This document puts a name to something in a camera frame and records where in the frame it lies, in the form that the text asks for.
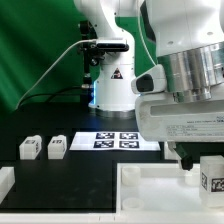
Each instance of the small white block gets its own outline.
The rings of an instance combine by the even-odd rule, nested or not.
[[[41,151],[42,139],[39,135],[27,137],[19,146],[21,160],[35,160]]]
[[[124,166],[121,173],[122,183],[126,186],[137,186],[141,179],[141,169],[138,166]]]
[[[14,167],[3,167],[0,170],[0,204],[15,183]]]
[[[207,207],[224,206],[224,158],[201,157],[200,197]]]
[[[66,150],[66,137],[64,135],[53,137],[48,145],[48,159],[63,159]]]

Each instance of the white surface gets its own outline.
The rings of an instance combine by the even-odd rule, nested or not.
[[[13,167],[3,167],[0,170],[0,204],[15,183]]]
[[[138,186],[125,186],[122,184],[122,168],[133,165],[141,168],[141,180]],[[200,166],[194,165],[192,171],[199,173]],[[224,208],[204,206],[199,197],[199,186],[186,183],[187,175],[189,172],[180,170],[178,164],[119,164],[117,213],[125,214],[130,223],[223,223]],[[126,211],[123,203],[129,198],[143,201],[144,208]]]
[[[146,0],[157,57],[224,41],[221,0]]]
[[[53,137],[48,145],[48,159],[63,159],[66,150],[66,137],[64,135]]]
[[[97,133],[101,135],[114,134],[114,137],[106,139],[97,139]],[[138,132],[128,132],[128,134],[136,134],[138,139],[120,139],[120,134],[127,132],[76,132],[75,137],[72,141],[70,150],[147,150],[147,151],[158,151],[160,150],[158,142],[146,142]],[[123,142],[124,147],[120,147],[120,142]],[[108,146],[108,142],[113,142],[113,146]],[[105,144],[104,148],[94,148],[94,144]]]
[[[41,150],[42,139],[39,135],[27,137],[19,146],[21,160],[35,160]]]

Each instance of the white robotic arm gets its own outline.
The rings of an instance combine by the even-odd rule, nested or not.
[[[167,87],[161,93],[143,91],[138,97],[141,135],[149,141],[224,141],[221,0],[146,0],[146,4]]]
[[[135,78],[135,41],[130,33],[118,27],[115,17],[136,11],[136,1],[74,0],[77,9],[91,22],[97,34],[96,47],[128,45],[127,52],[106,53],[100,63],[100,75],[94,83],[95,96],[89,107],[105,117],[134,116],[136,95],[131,90]]]

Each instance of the green wall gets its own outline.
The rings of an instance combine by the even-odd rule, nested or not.
[[[0,0],[0,120],[14,110],[20,97],[60,54],[81,39],[80,20],[85,17],[73,0]],[[136,39],[139,75],[152,64],[140,43],[137,18],[118,18],[117,23]],[[155,46],[148,44],[148,48],[154,55]],[[31,94],[81,84],[82,61],[82,55],[72,50]]]

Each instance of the black table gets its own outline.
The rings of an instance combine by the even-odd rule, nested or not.
[[[70,151],[63,160],[48,160],[53,136],[65,135],[68,148],[77,131],[138,131],[135,118],[91,115],[79,103],[33,103],[22,106],[0,126],[0,168],[15,168],[16,184],[0,212],[98,213],[116,211],[119,162],[160,162],[160,151]],[[34,161],[19,160],[19,145],[40,135],[42,150]]]

